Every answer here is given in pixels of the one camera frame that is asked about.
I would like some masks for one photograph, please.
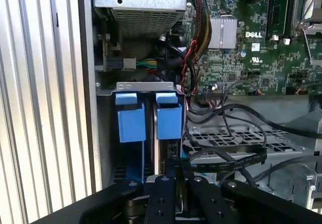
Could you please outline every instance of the metal mesh grille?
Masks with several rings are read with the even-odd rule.
[[[116,20],[124,37],[147,38],[159,37],[169,30],[183,15],[176,11],[137,11],[137,10],[113,10]]]
[[[322,8],[322,0],[315,0],[313,8],[315,8],[315,9]]]

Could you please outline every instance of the silver heatsink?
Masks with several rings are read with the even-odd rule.
[[[155,38],[168,31],[184,14],[186,0],[94,0],[110,8],[126,38]]]
[[[235,49],[237,38],[237,19],[217,17],[210,19],[212,34],[209,49]]]

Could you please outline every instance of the black cable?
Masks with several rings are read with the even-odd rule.
[[[229,128],[229,125],[228,125],[228,122],[227,122],[227,119],[226,119],[226,116],[225,116],[225,112],[222,113],[222,119],[225,123],[225,126],[227,128],[227,131],[228,131],[228,134],[229,134],[229,137],[232,137],[232,133],[231,133],[231,130]]]
[[[192,141],[196,146],[203,148],[203,150],[197,151],[196,153],[194,153],[193,155],[191,155],[189,157],[190,161],[193,161],[194,159],[196,159],[196,158],[204,155],[205,153],[215,152],[219,157],[221,157],[222,159],[224,159],[224,160],[227,161],[224,164],[226,167],[232,165],[233,168],[239,168],[240,173],[245,177],[245,179],[247,180],[247,182],[251,186],[257,188],[256,183],[255,183],[254,179],[252,178],[252,176],[250,175],[250,173],[245,168],[240,168],[241,165],[243,165],[243,164],[244,165],[248,165],[248,164],[250,165],[251,163],[248,163],[248,162],[252,162],[253,163],[255,158],[254,157],[251,157],[250,158],[250,157],[247,156],[247,157],[242,158],[240,160],[235,160],[233,157],[231,157],[229,154],[226,153],[227,151],[234,152],[236,150],[236,147],[238,147],[238,149],[240,151],[242,151],[243,150],[243,146],[242,145],[236,145],[236,146],[205,146],[205,145],[199,144],[197,141],[195,141],[192,138],[191,134],[189,133],[189,129],[188,129],[188,126],[187,125],[185,125],[185,132],[186,132],[186,135],[187,135],[187,138],[188,138],[189,141]],[[244,150],[245,150],[245,152],[248,152],[248,151],[252,152],[251,149],[248,149],[248,150],[244,149]],[[260,162],[263,161],[263,158],[266,159],[266,157],[267,157],[267,151],[266,151],[266,149],[264,149],[264,152],[263,153],[261,154],[262,155],[261,156],[262,158],[260,159]]]
[[[229,115],[226,115],[227,118],[231,118],[231,119],[235,119],[235,120],[239,120],[239,121],[243,121],[243,122],[246,122],[246,123],[249,123],[249,124],[252,124],[254,125],[255,127],[257,127],[262,133],[263,133],[263,137],[264,137],[264,141],[263,141],[263,147],[266,147],[266,144],[267,144],[267,134],[265,132],[265,130],[257,123],[254,123],[252,121],[249,121],[249,120],[246,120],[246,119],[242,119],[242,118],[239,118],[239,117],[234,117],[234,116],[229,116]],[[228,172],[227,174],[225,174],[222,179],[220,180],[219,182],[219,185],[221,185],[229,176],[233,175],[234,173],[236,173],[237,171],[234,170],[234,171],[230,171]]]
[[[172,82],[171,79],[169,77],[167,77],[165,74],[162,74],[160,71],[155,71],[153,72],[153,74],[156,77],[159,77],[161,80],[163,80],[164,82]]]
[[[265,170],[264,172],[258,174],[257,176],[254,177],[255,181],[261,181],[273,172],[280,170],[284,168],[285,166],[292,165],[292,164],[309,164],[309,163],[316,163],[316,162],[322,162],[322,156],[305,156],[305,157],[298,157],[298,158],[293,158],[290,160],[286,160],[283,162],[280,162],[277,165],[274,165],[268,170]]]
[[[256,128],[258,128],[263,133],[264,141],[263,141],[263,146],[262,147],[266,147],[267,134],[266,134],[265,130],[259,124],[254,123],[254,122],[252,122],[250,120],[247,120],[247,119],[242,119],[242,118],[234,117],[234,116],[230,116],[230,115],[226,115],[226,118],[235,119],[235,120],[239,120],[239,121],[246,122],[246,123],[249,123],[251,125],[254,125]]]
[[[177,47],[175,47],[171,43],[164,42],[164,41],[161,41],[161,40],[159,40],[158,43],[161,46],[166,47],[167,49],[169,49],[172,53],[176,54],[180,58],[182,58],[182,59],[185,58],[185,53],[182,52],[181,50],[179,50]],[[197,82],[196,82],[197,74],[196,74],[196,69],[195,69],[195,67],[193,65],[193,62],[191,61],[190,57],[188,57],[188,59],[187,59],[187,66],[188,66],[189,71],[190,71],[190,88],[189,88],[188,92],[191,93],[195,89],[195,86],[197,84]]]
[[[303,131],[303,130],[299,130],[299,129],[295,129],[295,128],[291,128],[291,127],[282,126],[280,124],[274,123],[271,120],[267,119],[262,114],[255,111],[253,108],[250,108],[250,107],[242,105],[242,104],[237,104],[237,103],[227,104],[225,106],[222,106],[221,109],[213,111],[213,113],[211,115],[209,115],[208,117],[206,117],[205,119],[203,119],[201,121],[194,121],[189,116],[188,116],[188,120],[194,122],[195,124],[204,124],[204,123],[211,121],[214,117],[218,116],[221,113],[221,111],[234,109],[234,108],[242,109],[244,111],[251,113],[252,115],[257,117],[261,121],[265,122],[267,125],[271,126],[272,128],[275,128],[275,129],[278,129],[278,130],[281,130],[284,132],[292,133],[295,135],[303,136],[303,137],[322,139],[322,134],[320,134],[320,133]]]

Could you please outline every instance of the silver metal frame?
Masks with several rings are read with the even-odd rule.
[[[78,0],[0,0],[0,18],[0,216],[30,223],[92,193]]]

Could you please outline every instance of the capacitor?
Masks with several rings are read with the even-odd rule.
[[[239,53],[238,53],[239,57],[241,58],[245,58],[246,57],[246,51],[245,50],[241,50]]]

